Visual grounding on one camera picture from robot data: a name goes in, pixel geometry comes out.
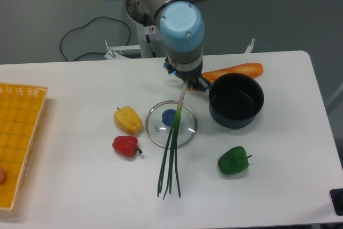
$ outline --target pepper stem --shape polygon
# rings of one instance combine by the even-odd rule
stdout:
[[[138,151],[139,154],[143,153],[143,151],[139,147],[137,147],[137,151]]]

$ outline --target green onion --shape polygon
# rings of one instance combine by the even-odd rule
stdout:
[[[165,168],[166,168],[166,162],[167,162],[167,153],[168,153],[169,143],[171,140],[170,153],[169,153],[169,168],[168,168],[167,188],[166,188],[165,194],[163,196],[163,199],[165,199],[165,196],[167,194],[168,189],[169,189],[169,194],[172,193],[173,167],[175,168],[175,177],[176,177],[178,196],[181,198],[180,182],[178,180],[178,170],[177,170],[177,136],[178,136],[178,129],[180,127],[182,104],[183,104],[183,99],[184,99],[184,95],[186,93],[186,90],[187,90],[187,84],[185,83],[182,87],[182,92],[181,92],[180,100],[179,100],[178,105],[177,105],[174,122],[170,128],[170,132],[168,135],[165,151],[163,153],[160,176],[159,176],[159,181],[158,181],[158,186],[157,186],[157,197],[159,197],[161,192],[162,192],[163,177],[165,174]]]

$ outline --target yellow basket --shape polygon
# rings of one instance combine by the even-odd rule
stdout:
[[[10,211],[28,160],[32,137],[48,88],[0,83],[0,210]]]

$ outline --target carrot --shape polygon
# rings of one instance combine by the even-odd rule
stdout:
[[[263,66],[260,63],[247,63],[240,64],[234,67],[223,68],[220,70],[203,72],[203,77],[209,80],[211,83],[214,82],[218,77],[225,75],[227,73],[242,73],[248,75],[252,78],[256,78],[263,73]]]

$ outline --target green bell pepper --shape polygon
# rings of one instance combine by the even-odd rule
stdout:
[[[241,146],[233,147],[218,160],[220,172],[225,175],[237,174],[248,168],[249,162],[245,149]]]

